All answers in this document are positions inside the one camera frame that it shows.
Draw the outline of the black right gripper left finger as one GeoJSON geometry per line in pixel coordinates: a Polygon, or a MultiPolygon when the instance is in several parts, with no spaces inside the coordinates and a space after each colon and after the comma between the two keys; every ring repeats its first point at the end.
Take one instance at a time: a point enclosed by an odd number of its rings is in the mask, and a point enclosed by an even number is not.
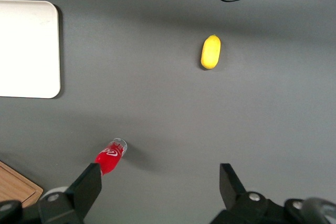
{"type": "Polygon", "coordinates": [[[101,188],[100,165],[91,163],[65,190],[54,190],[38,202],[41,223],[84,223],[101,188]]]}

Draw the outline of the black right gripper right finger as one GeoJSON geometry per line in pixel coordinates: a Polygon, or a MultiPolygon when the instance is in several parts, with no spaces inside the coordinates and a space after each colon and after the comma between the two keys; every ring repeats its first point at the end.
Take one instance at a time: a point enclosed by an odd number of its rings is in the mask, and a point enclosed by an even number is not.
{"type": "Polygon", "coordinates": [[[219,191],[225,209],[211,223],[286,223],[284,208],[255,191],[247,191],[231,164],[220,164],[219,191]]]}

